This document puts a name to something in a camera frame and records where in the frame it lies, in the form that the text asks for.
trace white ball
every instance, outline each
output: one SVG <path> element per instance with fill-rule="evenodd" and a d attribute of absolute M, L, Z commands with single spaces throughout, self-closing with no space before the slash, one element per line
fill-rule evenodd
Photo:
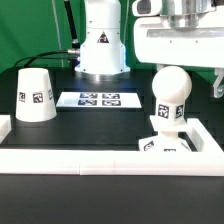
<path fill-rule="evenodd" d="M 183 103 L 190 95 L 192 82 L 185 70 L 168 66 L 156 74 L 152 89 L 158 100 L 178 104 Z"/>

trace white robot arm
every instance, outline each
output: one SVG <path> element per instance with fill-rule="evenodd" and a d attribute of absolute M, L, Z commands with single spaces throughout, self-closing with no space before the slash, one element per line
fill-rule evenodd
<path fill-rule="evenodd" d="M 151 12 L 155 13 L 141 14 L 137 8 L 140 2 L 150 2 Z M 133 13 L 144 16 L 134 27 L 137 58 L 141 62 L 162 65 L 214 68 L 218 78 L 213 85 L 213 96 L 221 97 L 224 93 L 224 86 L 220 85 L 224 75 L 221 55 L 224 51 L 224 1 L 159 2 L 160 10 L 159 4 L 152 0 L 137 0 L 133 4 Z"/>
<path fill-rule="evenodd" d="M 85 0 L 86 40 L 80 48 L 77 76 L 96 81 L 121 78 L 130 71 L 120 41 L 119 0 Z"/>

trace white paper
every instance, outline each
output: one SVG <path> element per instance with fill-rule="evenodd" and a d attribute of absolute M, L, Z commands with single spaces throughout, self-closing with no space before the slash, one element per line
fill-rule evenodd
<path fill-rule="evenodd" d="M 141 108 L 137 93 L 62 92 L 57 107 Z"/>

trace upside-down cup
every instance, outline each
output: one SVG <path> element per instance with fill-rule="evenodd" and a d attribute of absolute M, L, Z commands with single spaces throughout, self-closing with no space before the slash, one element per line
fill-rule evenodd
<path fill-rule="evenodd" d="M 25 68 L 18 72 L 16 118 L 41 122 L 57 115 L 47 69 Z"/>

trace black tabletop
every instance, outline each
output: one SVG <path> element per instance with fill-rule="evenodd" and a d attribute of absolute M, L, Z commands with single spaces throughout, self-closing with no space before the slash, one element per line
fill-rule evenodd
<path fill-rule="evenodd" d="M 62 91 L 137 93 L 141 109 L 57 108 L 41 123 L 15 119 L 17 69 L 0 75 L 0 114 L 10 114 L 12 131 L 1 148 L 138 150 L 138 139 L 155 135 L 152 79 L 155 71 L 131 72 L 128 80 L 94 83 L 69 69 L 49 69 L 57 102 Z M 185 118 L 199 118 L 224 146 L 224 100 L 190 73 L 193 91 Z M 164 224 L 222 223 L 224 178 L 188 176 L 0 175 L 0 223 Z"/>

